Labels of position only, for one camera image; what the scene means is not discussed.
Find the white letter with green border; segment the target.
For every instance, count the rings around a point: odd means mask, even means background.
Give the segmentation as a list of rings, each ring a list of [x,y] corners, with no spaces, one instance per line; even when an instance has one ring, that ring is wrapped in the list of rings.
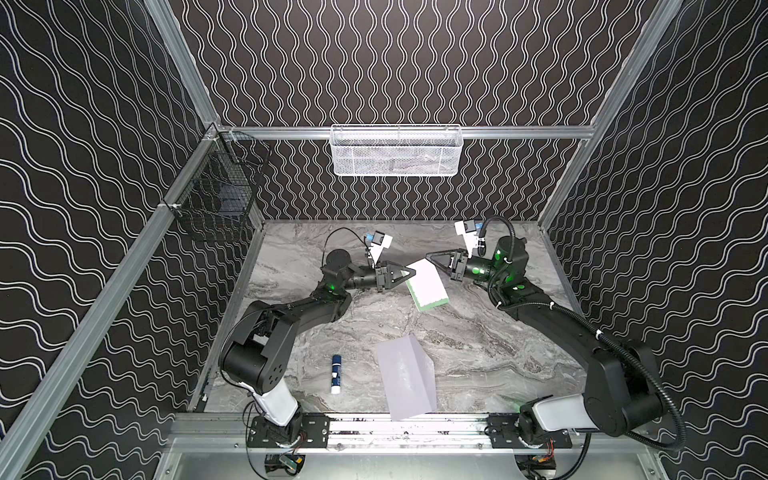
[[[406,281],[416,308],[424,312],[449,303],[449,296],[438,269],[427,259],[408,265],[416,274]]]

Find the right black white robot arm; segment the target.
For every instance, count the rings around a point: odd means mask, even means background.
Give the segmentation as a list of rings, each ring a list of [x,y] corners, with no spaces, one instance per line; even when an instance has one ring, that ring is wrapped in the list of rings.
[[[502,237],[488,258],[464,249],[431,252],[426,258],[450,279],[482,287],[494,308],[545,335],[584,369],[583,392],[541,397],[521,407],[518,429],[525,441],[537,442],[559,430],[623,436],[670,412],[652,352],[599,330],[531,282],[523,239]]]

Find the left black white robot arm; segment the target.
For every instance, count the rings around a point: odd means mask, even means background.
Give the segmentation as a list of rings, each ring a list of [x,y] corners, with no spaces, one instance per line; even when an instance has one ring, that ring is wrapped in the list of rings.
[[[219,356],[223,377],[246,390],[267,422],[278,428],[299,418],[299,402],[283,380],[298,335],[341,319],[354,290],[390,290],[417,275],[414,268],[392,262],[356,265],[344,249],[326,256],[321,273],[315,289],[303,299],[252,302],[227,334]]]

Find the lavender envelope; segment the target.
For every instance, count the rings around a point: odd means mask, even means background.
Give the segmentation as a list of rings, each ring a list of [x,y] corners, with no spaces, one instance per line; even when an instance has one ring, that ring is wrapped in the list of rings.
[[[437,411],[434,362],[414,335],[378,343],[375,352],[393,421]]]

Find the blue white glue stick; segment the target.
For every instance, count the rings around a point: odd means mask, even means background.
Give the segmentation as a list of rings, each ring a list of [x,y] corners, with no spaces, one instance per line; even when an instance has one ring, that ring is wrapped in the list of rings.
[[[331,393],[337,395],[341,392],[341,366],[342,356],[335,354],[331,361]]]

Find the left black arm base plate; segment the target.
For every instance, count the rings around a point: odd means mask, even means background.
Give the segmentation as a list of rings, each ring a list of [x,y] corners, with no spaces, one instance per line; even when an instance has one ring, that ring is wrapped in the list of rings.
[[[278,426],[264,417],[257,417],[246,433],[248,448],[326,448],[330,418],[320,413],[297,412],[286,426]]]

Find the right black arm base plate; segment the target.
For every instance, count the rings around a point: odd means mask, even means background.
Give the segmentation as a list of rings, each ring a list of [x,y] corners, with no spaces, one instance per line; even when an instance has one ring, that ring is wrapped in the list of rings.
[[[490,414],[483,433],[489,437],[494,449],[546,450],[570,449],[573,446],[566,431],[545,431],[527,414]]]

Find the aluminium front rail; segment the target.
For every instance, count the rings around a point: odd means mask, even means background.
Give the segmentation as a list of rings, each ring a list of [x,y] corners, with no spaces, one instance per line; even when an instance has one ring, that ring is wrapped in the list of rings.
[[[522,443],[510,415],[425,414],[393,421],[387,414],[310,413],[295,441],[301,454],[538,454],[579,452],[584,434],[560,430],[538,448]],[[241,413],[187,413],[177,416],[168,453],[281,452],[293,448],[256,434]]]

